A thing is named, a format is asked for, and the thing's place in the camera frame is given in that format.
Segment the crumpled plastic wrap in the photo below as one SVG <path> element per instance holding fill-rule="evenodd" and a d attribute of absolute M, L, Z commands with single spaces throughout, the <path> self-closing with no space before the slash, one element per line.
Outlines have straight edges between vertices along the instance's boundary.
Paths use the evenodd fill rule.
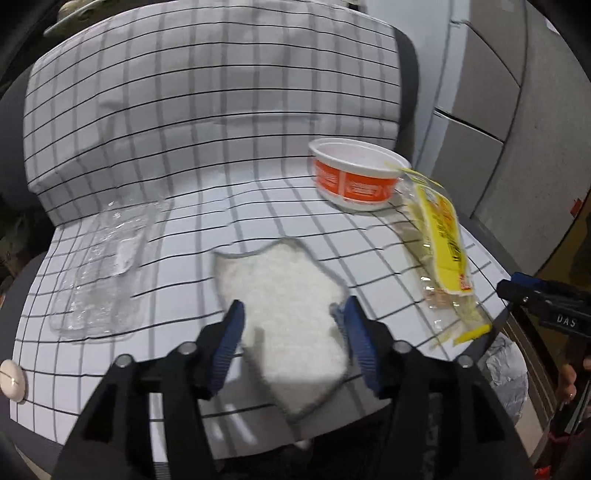
<path fill-rule="evenodd" d="M 478 362 L 513 424 L 521 418 L 527 401 L 527 365 L 521 350 L 510 338 L 499 333 Z"/>
<path fill-rule="evenodd" d="M 112 202 L 94 219 L 80 246 L 69 255 L 50 327 L 70 339 L 120 333 L 140 315 L 134 293 L 145 273 L 139 267 L 148 233 L 167 202 Z"/>

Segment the orange and white cup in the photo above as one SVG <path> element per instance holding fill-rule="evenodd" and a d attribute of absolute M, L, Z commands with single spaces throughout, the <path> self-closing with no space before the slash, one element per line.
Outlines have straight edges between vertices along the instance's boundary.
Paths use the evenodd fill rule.
<path fill-rule="evenodd" d="M 371 143 L 347 138 L 318 138 L 309 143 L 316 187 L 330 202 L 370 212 L 388 205 L 403 168 L 402 156 Z"/>

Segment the clear plastic bag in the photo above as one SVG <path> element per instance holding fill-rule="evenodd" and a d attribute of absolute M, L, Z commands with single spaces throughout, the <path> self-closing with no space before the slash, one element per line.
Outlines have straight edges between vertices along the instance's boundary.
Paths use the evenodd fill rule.
<path fill-rule="evenodd" d="M 56 333 L 80 339 L 133 327 L 141 311 L 134 294 L 146 280 L 138 264 L 164 205 L 163 201 L 132 206 L 113 202 L 97 215 L 61 280 L 49 317 Z"/>
<path fill-rule="evenodd" d="M 453 338 L 458 344 L 488 333 L 491 320 L 474 294 L 469 260 L 449 194 L 412 170 L 404 172 L 397 190 L 421 234 L 418 257 L 426 273 L 420 276 L 420 283 L 439 340 Z"/>

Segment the grid paper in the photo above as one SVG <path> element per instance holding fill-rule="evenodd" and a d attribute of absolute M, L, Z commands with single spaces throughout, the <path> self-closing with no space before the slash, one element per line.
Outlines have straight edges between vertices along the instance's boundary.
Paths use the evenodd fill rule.
<path fill-rule="evenodd" d="M 359 297 L 368 316 L 436 358 L 418 284 L 421 265 L 397 232 L 413 229 L 395 197 L 378 213 L 342 212 L 314 187 L 307 144 L 317 136 L 393 148 L 400 76 L 393 29 L 347 9 L 265 0 L 170 2 L 125 12 L 68 39 L 34 66 L 25 106 L 29 185 L 56 223 L 31 286 L 13 358 L 24 403 L 11 418 L 64 443 L 114 358 L 167 354 L 222 306 L 214 250 L 244 253 L 300 238 Z M 56 294 L 83 259 L 95 214 L 162 184 L 172 207 L 141 259 L 152 283 L 136 296 L 133 329 L 72 341 L 49 328 Z M 507 274 L 466 231 L 476 294 L 496 317 Z M 384 406 L 356 366 L 335 397 L 296 426 L 269 403 L 239 349 L 226 385 L 200 402 L 215 458 L 251 455 L 340 428 Z M 151 399 L 154 459 L 166 460 L 162 408 Z"/>

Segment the gray wall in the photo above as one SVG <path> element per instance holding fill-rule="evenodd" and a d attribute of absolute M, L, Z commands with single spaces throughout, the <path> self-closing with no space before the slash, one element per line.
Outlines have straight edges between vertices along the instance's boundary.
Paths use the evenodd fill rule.
<path fill-rule="evenodd" d="M 474 212 L 521 269 L 535 273 L 591 186 L 591 83 L 529 4 L 525 80 L 511 133 Z"/>

